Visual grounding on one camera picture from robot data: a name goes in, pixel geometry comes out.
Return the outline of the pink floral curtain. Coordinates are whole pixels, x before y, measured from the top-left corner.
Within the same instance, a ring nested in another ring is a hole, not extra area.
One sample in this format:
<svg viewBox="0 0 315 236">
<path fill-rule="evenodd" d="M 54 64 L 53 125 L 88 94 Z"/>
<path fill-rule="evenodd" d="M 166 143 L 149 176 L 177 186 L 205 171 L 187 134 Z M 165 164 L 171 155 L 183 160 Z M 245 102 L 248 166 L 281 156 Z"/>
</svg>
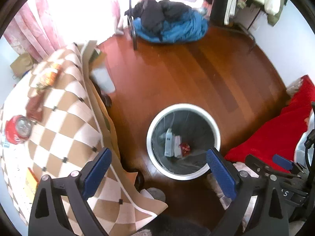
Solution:
<svg viewBox="0 0 315 236">
<path fill-rule="evenodd" d="M 4 38 L 18 54 L 28 53 L 37 62 L 63 46 L 47 0 L 28 0 L 9 23 Z"/>
</svg>

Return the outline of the red blanket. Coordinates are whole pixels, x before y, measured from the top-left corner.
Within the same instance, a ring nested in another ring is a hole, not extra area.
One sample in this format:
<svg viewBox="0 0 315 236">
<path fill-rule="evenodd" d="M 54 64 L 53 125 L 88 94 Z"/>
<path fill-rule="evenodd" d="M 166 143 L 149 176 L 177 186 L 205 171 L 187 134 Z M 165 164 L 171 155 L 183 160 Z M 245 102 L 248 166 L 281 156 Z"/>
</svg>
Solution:
<svg viewBox="0 0 315 236">
<path fill-rule="evenodd" d="M 231 149 L 224 157 L 227 161 L 244 163 L 247 155 L 253 155 L 277 171 L 288 172 L 275 164 L 272 157 L 280 155 L 293 160 L 298 141 L 307 131 L 305 120 L 311 113 L 314 84 L 307 75 L 301 80 L 298 92 L 279 116 L 263 124 L 248 140 Z"/>
</svg>

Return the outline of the black trash bag liner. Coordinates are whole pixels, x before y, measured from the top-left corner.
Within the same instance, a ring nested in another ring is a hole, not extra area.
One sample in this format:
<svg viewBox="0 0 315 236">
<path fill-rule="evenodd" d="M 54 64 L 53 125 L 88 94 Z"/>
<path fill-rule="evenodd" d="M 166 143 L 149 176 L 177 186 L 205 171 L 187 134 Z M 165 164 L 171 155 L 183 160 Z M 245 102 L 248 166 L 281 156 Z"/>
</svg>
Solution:
<svg viewBox="0 0 315 236">
<path fill-rule="evenodd" d="M 154 126 L 151 150 L 157 163 L 173 175 L 188 175 L 206 164 L 206 152 L 215 146 L 211 124 L 193 110 L 164 115 Z"/>
</svg>

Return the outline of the black clothes rack pole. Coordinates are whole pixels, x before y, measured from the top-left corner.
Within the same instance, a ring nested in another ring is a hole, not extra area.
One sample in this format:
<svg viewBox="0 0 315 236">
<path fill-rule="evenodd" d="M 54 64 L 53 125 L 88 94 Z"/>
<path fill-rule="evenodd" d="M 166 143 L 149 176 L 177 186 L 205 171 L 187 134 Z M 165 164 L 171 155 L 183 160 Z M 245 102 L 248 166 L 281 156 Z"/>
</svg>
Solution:
<svg viewBox="0 0 315 236">
<path fill-rule="evenodd" d="M 136 30 L 134 28 L 133 16 L 131 12 L 132 12 L 132 0 L 129 0 L 128 27 L 129 27 L 130 37 L 132 39 L 133 50 L 136 51 L 137 50 L 137 35 L 136 35 Z"/>
</svg>

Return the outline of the red soda can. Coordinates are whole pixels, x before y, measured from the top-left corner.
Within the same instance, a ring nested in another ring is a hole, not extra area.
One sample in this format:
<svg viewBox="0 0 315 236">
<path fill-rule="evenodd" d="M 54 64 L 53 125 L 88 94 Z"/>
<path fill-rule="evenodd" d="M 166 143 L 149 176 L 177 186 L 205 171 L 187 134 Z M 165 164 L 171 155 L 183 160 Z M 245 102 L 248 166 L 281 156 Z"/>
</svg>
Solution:
<svg viewBox="0 0 315 236">
<path fill-rule="evenodd" d="M 31 121 L 22 115 L 13 116 L 5 125 L 5 137 L 9 143 L 26 142 L 32 133 Z"/>
</svg>

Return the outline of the brown paper bag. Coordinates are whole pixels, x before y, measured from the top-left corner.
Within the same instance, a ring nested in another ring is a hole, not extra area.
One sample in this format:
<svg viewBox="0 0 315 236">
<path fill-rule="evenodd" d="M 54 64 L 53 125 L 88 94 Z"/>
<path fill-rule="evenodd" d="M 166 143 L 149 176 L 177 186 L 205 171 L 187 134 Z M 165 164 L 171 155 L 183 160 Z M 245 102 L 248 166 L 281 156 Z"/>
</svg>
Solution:
<svg viewBox="0 0 315 236">
<path fill-rule="evenodd" d="M 28 53 L 24 53 L 19 55 L 19 57 L 14 60 L 10 67 L 14 76 L 21 79 L 27 71 L 33 68 L 34 63 L 35 62 L 32 56 Z"/>
</svg>

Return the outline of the white round trash bin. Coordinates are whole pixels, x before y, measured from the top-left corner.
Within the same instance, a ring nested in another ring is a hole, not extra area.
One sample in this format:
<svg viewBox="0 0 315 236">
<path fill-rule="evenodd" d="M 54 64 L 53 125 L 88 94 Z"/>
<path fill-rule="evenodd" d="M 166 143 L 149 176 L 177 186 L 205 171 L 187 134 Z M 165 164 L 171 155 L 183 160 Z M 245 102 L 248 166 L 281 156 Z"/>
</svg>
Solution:
<svg viewBox="0 0 315 236">
<path fill-rule="evenodd" d="M 207 173 L 206 152 L 221 147 L 220 130 L 205 109 L 189 103 L 173 104 L 152 120 L 146 137 L 148 156 L 164 176 L 193 180 Z"/>
</svg>

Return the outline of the black clothes pile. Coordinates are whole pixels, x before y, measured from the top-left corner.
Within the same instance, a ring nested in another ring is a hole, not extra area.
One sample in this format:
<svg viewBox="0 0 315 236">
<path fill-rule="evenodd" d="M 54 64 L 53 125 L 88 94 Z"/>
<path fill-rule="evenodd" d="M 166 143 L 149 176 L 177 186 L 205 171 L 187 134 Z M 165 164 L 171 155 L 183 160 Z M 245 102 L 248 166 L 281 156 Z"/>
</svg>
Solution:
<svg viewBox="0 0 315 236">
<path fill-rule="evenodd" d="M 165 21 L 173 23 L 187 13 L 191 8 L 181 2 L 171 2 L 169 0 L 142 0 L 132 8 L 134 19 L 140 18 L 145 30 L 157 35 L 162 31 Z"/>
</svg>

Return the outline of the blue jacket pile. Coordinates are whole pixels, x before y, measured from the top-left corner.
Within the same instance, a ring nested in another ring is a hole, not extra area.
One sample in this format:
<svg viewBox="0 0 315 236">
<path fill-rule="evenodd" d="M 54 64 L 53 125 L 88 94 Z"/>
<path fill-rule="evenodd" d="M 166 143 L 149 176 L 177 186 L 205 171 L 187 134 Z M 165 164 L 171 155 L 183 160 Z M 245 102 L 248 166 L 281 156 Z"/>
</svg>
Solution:
<svg viewBox="0 0 315 236">
<path fill-rule="evenodd" d="M 208 31 L 208 21 L 194 9 L 183 13 L 176 22 L 164 21 L 160 36 L 146 30 L 140 18 L 136 18 L 133 24 L 137 36 L 151 43 L 174 44 L 198 41 Z"/>
</svg>

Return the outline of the checkered brown white tablecloth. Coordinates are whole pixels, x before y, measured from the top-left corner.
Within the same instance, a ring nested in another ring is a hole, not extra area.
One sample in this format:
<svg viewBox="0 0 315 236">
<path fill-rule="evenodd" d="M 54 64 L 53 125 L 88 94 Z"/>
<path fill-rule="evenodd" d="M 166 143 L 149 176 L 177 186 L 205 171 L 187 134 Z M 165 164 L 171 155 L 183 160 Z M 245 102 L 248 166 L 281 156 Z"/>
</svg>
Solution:
<svg viewBox="0 0 315 236">
<path fill-rule="evenodd" d="M 43 175 L 66 177 L 80 171 L 107 147 L 112 163 L 88 204 L 109 235 L 131 235 L 160 215 L 167 204 L 134 187 L 120 162 L 115 127 L 88 79 L 89 66 L 81 61 L 75 44 L 54 51 L 29 71 L 12 89 L 1 108 L 1 125 L 26 114 L 44 71 L 60 65 L 55 84 L 43 99 L 43 119 L 32 125 L 30 138 L 18 145 L 1 140 L 1 170 L 5 188 L 23 224 L 29 224 L 34 187 L 27 173 L 37 180 Z"/>
</svg>

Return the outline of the orange snack bag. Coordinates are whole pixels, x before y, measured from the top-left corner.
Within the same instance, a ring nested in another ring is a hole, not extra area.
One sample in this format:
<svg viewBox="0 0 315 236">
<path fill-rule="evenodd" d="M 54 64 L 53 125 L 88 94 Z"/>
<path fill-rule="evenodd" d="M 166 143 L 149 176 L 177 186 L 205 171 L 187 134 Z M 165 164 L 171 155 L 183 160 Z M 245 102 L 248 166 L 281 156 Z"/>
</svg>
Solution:
<svg viewBox="0 0 315 236">
<path fill-rule="evenodd" d="M 57 63 L 53 63 L 48 68 L 44 69 L 36 84 L 36 92 L 40 93 L 45 89 L 52 87 L 59 76 L 60 70 L 61 65 Z"/>
</svg>

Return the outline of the dark red wrapper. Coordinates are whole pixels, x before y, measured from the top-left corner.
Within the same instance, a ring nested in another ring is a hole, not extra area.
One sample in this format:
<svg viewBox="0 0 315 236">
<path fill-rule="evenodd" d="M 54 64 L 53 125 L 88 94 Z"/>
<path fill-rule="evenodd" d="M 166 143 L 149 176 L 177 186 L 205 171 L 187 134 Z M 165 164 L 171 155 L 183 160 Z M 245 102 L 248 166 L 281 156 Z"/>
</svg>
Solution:
<svg viewBox="0 0 315 236">
<path fill-rule="evenodd" d="M 43 119 L 44 92 L 31 97 L 26 105 L 26 117 L 30 120 L 41 122 Z"/>
</svg>

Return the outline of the pink white carton in bin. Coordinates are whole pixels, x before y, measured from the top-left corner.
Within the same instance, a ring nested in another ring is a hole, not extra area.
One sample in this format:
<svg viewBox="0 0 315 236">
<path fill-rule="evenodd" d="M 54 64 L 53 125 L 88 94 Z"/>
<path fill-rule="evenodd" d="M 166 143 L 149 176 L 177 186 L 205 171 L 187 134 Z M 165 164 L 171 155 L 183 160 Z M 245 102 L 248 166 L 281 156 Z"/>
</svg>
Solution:
<svg viewBox="0 0 315 236">
<path fill-rule="evenodd" d="M 176 135 L 174 137 L 174 156 L 175 158 L 181 158 L 182 155 L 182 149 L 181 149 L 181 143 L 182 143 L 182 139 L 181 136 Z"/>
</svg>

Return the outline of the red wrapper in bin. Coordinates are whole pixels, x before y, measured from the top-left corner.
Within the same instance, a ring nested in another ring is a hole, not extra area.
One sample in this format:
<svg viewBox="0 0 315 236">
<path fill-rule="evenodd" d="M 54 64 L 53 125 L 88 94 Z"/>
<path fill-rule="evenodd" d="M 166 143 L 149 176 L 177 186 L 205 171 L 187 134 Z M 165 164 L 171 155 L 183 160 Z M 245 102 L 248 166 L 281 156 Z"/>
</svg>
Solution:
<svg viewBox="0 0 315 236">
<path fill-rule="evenodd" d="M 182 156 L 187 156 L 190 154 L 190 151 L 191 151 L 191 148 L 190 148 L 190 145 L 187 144 L 187 143 L 181 143 L 179 145 L 180 149 L 181 149 L 181 153 L 182 153 Z"/>
</svg>

